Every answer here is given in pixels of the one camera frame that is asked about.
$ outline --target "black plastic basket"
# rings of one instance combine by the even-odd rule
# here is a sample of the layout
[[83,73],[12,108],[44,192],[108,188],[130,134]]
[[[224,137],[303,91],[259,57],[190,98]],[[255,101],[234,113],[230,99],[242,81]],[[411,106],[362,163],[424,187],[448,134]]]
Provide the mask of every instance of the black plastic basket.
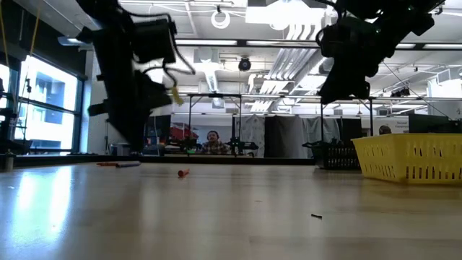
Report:
[[326,170],[360,170],[358,156],[353,144],[307,144],[311,148],[315,164]]

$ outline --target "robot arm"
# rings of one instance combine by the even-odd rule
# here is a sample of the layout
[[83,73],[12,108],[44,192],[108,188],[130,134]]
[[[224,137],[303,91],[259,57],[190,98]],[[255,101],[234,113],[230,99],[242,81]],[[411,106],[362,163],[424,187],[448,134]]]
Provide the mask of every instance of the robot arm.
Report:
[[430,11],[444,0],[337,0],[330,3],[339,14],[337,23],[316,36],[325,57],[334,58],[334,67],[319,95],[323,104],[353,95],[367,99],[379,64],[390,58],[396,46],[410,33],[420,36],[435,21]]
[[[163,69],[176,62],[176,56],[195,74],[192,66],[181,56],[175,44],[176,26],[169,14],[132,14],[117,0],[77,0],[80,7],[101,27],[91,31],[84,28],[77,39],[93,43],[108,98],[89,108],[90,116],[108,113],[111,125],[121,133],[134,151],[143,148],[144,125],[151,109],[171,104],[163,84],[151,81],[147,72]],[[156,17],[156,20],[134,23],[131,16]],[[145,71],[135,70],[133,61],[145,64],[162,59],[162,67]]]

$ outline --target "red object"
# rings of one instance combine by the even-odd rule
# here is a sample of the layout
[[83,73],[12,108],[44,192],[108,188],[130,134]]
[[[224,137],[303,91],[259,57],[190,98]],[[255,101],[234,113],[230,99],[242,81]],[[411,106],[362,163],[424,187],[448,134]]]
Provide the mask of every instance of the red object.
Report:
[[178,171],[178,177],[180,178],[185,178],[189,174],[189,169],[187,170],[179,170]]
[[97,163],[99,166],[116,166],[117,162],[99,162]]
[[192,139],[198,139],[198,135],[194,132],[191,133],[189,128],[187,126],[184,127],[184,129],[180,129],[176,126],[170,127],[170,138],[171,139],[177,139],[177,140],[183,140],[186,137],[189,137],[191,135]]

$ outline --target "security camera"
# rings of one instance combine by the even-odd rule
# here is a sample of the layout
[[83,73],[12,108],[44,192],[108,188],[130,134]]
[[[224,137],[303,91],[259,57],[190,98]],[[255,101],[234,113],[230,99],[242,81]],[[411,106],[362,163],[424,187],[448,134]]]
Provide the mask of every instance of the security camera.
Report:
[[252,67],[252,63],[248,59],[248,57],[242,57],[239,62],[239,70],[242,72],[246,72]]

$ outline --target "small debris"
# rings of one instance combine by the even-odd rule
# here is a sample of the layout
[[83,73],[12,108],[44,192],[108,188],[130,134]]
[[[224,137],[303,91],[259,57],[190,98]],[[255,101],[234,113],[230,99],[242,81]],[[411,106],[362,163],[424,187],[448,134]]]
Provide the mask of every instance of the small debris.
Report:
[[311,217],[315,217],[315,218],[320,219],[320,220],[323,219],[323,216],[316,215],[316,214],[311,214]]

